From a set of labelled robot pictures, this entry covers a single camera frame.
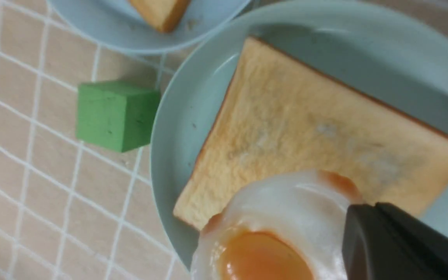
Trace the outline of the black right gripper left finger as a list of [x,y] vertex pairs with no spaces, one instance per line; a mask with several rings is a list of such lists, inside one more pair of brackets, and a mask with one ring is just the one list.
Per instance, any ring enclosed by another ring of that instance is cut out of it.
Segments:
[[400,236],[374,206],[350,205],[342,245],[349,280],[421,280],[416,264]]

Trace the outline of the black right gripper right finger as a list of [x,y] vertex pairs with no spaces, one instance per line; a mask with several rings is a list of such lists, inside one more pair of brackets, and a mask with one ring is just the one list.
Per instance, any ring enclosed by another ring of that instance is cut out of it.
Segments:
[[376,203],[418,260],[448,280],[448,237],[391,203]]

